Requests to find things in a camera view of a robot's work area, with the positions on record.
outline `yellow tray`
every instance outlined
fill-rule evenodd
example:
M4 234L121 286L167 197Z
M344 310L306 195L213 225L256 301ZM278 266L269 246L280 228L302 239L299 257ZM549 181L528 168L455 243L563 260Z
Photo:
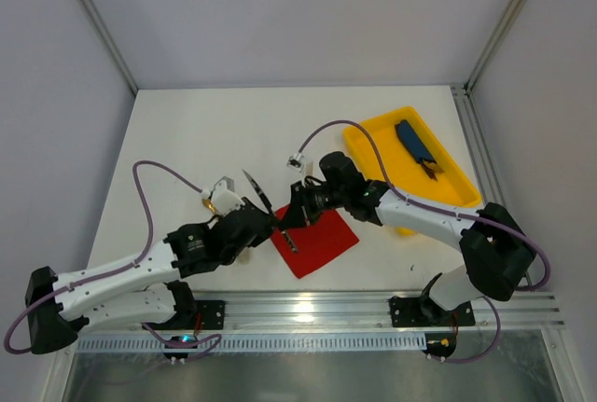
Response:
M398 140L395 125L404 119L443 170L436 173L437 181L427 176L423 167ZM474 207L481 203L479 191L468 181L414 108L405 106L360 124L371 134L380 149L383 164L394 185L410 194L455 206ZM356 127L349 127L344 130L344 141L363 175L368 179L383 180L382 171L365 135ZM397 231L403 236L414 234L414 231L405 228L398 228Z

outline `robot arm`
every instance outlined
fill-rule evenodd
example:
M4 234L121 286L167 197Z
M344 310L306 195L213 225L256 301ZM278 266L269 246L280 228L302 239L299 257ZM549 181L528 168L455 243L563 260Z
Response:
M137 255L93 269L56 275L50 267L35 270L30 278L27 307L50 293L68 288L48 299L28 317L33 353L50 353L76 340L78 332L129 326L143 322L159 325L196 315L195 301L186 283L178 280L229 265L246 247L269 239L276 220L220 180L211 193L216 216L205 223L184 225L155 243L143 260ZM127 270L117 272L123 266ZM100 274L103 279L74 285ZM158 288L140 291L153 284Z
M289 165L298 168L296 161L295 156ZM292 185L290 205L278 228L306 227L323 211L344 208L357 220L412 229L460 251L465 265L436 276L419 298L420 314L431 326L445 321L451 311L471 299L509 300L535 258L535 252L519 239L464 218L482 216L521 231L503 206L488 203L475 210L414 199L450 214L444 215L425 210L424 204L411 204L408 194L406 199L398 198L384 181L365 180L341 152L324 156L319 165L326 181L306 177Z

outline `white table surface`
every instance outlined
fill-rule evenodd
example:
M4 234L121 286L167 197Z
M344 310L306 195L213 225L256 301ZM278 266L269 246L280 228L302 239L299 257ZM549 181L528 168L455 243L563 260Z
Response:
M137 160L163 162L204 187L229 176L240 195L260 205L244 179L246 169L277 208L288 203L289 185L297 179L286 161L314 129L331 119L361 121L405 105L419 112L476 184L447 86L140 91L89 265L136 253L145 244L146 220L131 173ZM327 152L346 151L342 130L329 128L307 147L315 166ZM200 197L167 173L145 167L141 180L154 215L155 242L181 225L210 217ZM421 289L437 273L463 263L447 245L422 235L402 238L392 229L340 213L360 242L303 279L292 274L266 241L234 264L187 281L197 290L409 290Z

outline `red cloth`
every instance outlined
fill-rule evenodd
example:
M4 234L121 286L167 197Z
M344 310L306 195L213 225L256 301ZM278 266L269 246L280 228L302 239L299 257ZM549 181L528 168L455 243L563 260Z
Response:
M276 216L281 219L287 207L276 211ZM322 268L358 243L358 238L337 211L325 211L314 225L287 232L298 253L293 253L280 231L276 230L271 235L271 241L299 279Z

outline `glass panel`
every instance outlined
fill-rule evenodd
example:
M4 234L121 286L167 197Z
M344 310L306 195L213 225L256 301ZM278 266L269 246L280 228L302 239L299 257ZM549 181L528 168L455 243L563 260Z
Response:
M492 337L461 332L458 356L481 352ZM239 353L183 366L159 354L85 353L68 388L65 402L562 401L540 331L504 332L495 351L469 365L421 352Z

